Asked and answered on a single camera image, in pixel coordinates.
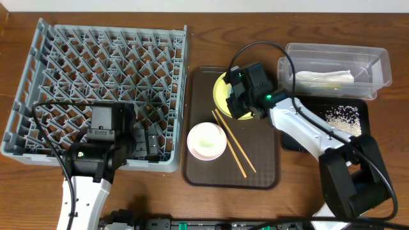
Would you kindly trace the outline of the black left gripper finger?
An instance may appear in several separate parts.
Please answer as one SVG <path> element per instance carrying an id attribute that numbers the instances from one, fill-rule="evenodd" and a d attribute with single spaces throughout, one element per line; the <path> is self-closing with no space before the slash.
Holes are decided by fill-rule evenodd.
<path id="1" fill-rule="evenodd" d="M 148 127 L 148 155 L 158 154 L 158 134 L 155 126 Z"/>
<path id="2" fill-rule="evenodd" d="M 136 145 L 133 156 L 145 157 L 148 154 L 145 130 L 143 128 L 136 128 L 134 130 L 134 138 Z"/>

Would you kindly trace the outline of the white napkin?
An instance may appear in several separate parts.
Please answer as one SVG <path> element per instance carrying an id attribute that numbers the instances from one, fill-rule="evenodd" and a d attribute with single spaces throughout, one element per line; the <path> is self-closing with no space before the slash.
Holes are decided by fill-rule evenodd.
<path id="1" fill-rule="evenodd" d="M 354 76 L 349 70 L 336 72 L 299 71 L 295 74 L 295 80 L 299 84 L 352 83 L 354 82 Z"/>

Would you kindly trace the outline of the rice grains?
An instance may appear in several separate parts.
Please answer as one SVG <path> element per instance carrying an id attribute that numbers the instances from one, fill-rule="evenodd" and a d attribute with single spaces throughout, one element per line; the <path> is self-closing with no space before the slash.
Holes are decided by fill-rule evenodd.
<path id="1" fill-rule="evenodd" d="M 333 127 L 352 134 L 360 136 L 362 134 L 359 110 L 357 107 L 349 105 L 338 105 L 331 107 L 325 112 L 325 120 Z"/>

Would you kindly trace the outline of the green orange snack wrapper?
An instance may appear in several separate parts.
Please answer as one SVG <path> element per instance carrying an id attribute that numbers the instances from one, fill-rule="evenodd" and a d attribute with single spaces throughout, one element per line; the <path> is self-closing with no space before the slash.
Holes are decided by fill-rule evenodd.
<path id="1" fill-rule="evenodd" d="M 321 88 L 322 90 L 340 90 L 341 85 L 340 84 L 319 84 L 317 88 Z"/>

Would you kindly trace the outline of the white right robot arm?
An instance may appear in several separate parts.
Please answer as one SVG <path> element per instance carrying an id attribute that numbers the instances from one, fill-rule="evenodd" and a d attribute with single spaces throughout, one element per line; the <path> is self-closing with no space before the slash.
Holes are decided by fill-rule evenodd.
<path id="1" fill-rule="evenodd" d="M 278 130 L 290 135 L 319 162 L 321 189 L 325 204 L 310 218 L 315 229 L 344 229 L 349 224 L 375 225 L 396 216 L 368 218 L 363 214 L 391 199 L 397 207 L 390 181 L 376 140 L 370 135 L 354 136 L 334 128 L 305 108 L 285 91 L 274 91 L 269 81 L 230 82 L 227 98 L 233 118 L 256 112 L 269 118 Z"/>

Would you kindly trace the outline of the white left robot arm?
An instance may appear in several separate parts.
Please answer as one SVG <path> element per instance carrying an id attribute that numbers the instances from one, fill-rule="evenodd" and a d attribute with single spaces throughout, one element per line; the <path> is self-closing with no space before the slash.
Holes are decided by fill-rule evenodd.
<path id="1" fill-rule="evenodd" d="M 89 107 L 90 126 L 80 129 L 63 153 L 68 178 L 63 183 L 59 229 L 97 229 L 116 170 L 141 149 L 136 104 L 96 102 Z"/>

